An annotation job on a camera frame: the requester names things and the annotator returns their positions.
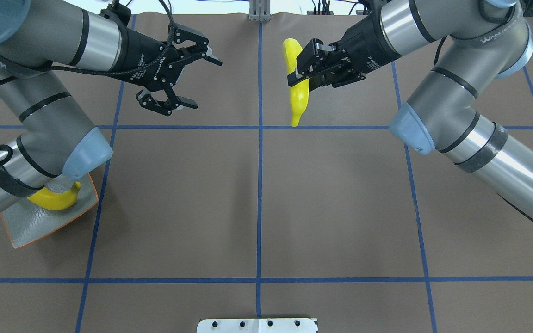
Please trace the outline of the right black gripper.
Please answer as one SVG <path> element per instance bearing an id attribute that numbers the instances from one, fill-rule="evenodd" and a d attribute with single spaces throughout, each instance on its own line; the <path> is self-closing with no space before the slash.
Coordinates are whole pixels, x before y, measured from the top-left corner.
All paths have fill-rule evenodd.
<path id="1" fill-rule="evenodd" d="M 384 35 L 381 17 L 368 16 L 329 45 L 314 38 L 302 47 L 298 40 L 288 38 L 287 84 L 291 88 L 308 81 L 310 91 L 322 86 L 339 88 L 364 80 L 367 73 L 400 57 Z"/>

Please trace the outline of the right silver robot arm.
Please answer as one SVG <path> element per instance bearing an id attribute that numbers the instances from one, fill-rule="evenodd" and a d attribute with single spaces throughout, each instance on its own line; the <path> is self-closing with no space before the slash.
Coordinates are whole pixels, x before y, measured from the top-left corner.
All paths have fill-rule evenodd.
<path id="1" fill-rule="evenodd" d="M 474 110 L 489 84 L 521 70 L 533 53 L 518 0 L 369 0 L 370 13 L 336 42 L 283 43 L 291 125 L 298 126 L 309 93 L 364 80 L 367 73 L 451 38 L 442 58 L 402 103 L 389 125 L 420 154 L 437 150 L 484 181 L 533 222 L 533 151 Z"/>

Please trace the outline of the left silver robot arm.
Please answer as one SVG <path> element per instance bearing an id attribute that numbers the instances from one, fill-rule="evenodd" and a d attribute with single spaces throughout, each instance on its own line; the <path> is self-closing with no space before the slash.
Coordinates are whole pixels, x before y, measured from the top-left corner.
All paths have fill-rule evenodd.
<path id="1" fill-rule="evenodd" d="M 0 213 L 59 175 L 80 179 L 112 148 L 55 76 L 66 71 L 141 86 L 142 108 L 169 116 L 195 101 L 174 93 L 184 66 L 216 65 L 203 33 L 169 18 L 165 42 L 131 29 L 113 0 L 92 13 L 63 0 L 0 0 L 0 99 L 27 131 L 0 144 Z"/>

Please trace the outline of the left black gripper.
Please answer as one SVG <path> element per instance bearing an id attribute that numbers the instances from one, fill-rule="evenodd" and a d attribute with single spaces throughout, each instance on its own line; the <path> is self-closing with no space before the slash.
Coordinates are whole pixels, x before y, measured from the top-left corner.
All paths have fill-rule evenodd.
<path id="1" fill-rule="evenodd" d="M 196 60 L 206 61 L 218 66 L 223 63 L 213 55 L 209 46 L 209 39 L 200 31 L 193 28 L 176 25 L 173 44 L 180 45 L 191 42 L 190 46 L 176 48 L 167 47 L 163 42 L 143 35 L 131 28 L 121 27 L 121 71 L 144 67 L 157 58 L 159 61 L 153 66 L 128 74 L 121 75 L 121 81 L 145 87 L 137 93 L 137 101 L 142 108 L 164 116 L 171 116 L 174 110 L 184 107 L 197 109 L 198 104 L 182 96 L 177 96 L 173 85 L 178 84 L 185 65 Z M 152 92 L 163 90 L 167 100 L 156 100 Z"/>

